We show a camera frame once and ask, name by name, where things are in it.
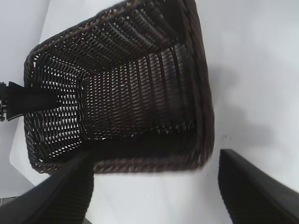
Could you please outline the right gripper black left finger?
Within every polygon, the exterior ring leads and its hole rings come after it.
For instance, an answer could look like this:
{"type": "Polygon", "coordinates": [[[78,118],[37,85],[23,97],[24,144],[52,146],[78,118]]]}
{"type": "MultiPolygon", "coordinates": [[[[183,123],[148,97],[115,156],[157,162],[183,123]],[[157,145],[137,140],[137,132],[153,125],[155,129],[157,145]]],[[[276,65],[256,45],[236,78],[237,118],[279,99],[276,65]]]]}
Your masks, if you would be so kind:
{"type": "Polygon", "coordinates": [[[79,153],[48,179],[0,209],[2,224],[81,224],[93,194],[93,164],[79,153]]]}

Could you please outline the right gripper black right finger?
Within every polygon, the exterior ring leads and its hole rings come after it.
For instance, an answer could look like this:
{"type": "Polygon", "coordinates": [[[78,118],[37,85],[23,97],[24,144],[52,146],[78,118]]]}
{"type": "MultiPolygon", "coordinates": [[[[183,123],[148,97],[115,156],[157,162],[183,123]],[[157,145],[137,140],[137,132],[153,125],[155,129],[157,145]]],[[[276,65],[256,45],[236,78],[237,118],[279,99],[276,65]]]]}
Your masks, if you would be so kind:
{"type": "Polygon", "coordinates": [[[297,224],[299,194],[232,149],[220,151],[218,185],[234,224],[297,224]]]}

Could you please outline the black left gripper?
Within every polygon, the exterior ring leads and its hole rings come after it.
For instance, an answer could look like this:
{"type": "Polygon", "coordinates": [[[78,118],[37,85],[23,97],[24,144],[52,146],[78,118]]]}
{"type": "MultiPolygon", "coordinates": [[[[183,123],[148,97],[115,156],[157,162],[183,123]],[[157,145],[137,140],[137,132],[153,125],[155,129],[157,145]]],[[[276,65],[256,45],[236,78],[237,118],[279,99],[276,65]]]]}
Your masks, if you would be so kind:
{"type": "Polygon", "coordinates": [[[0,120],[7,119],[9,98],[9,121],[28,112],[43,111],[57,108],[57,94],[46,90],[33,90],[9,82],[8,86],[0,83],[0,120]]]}

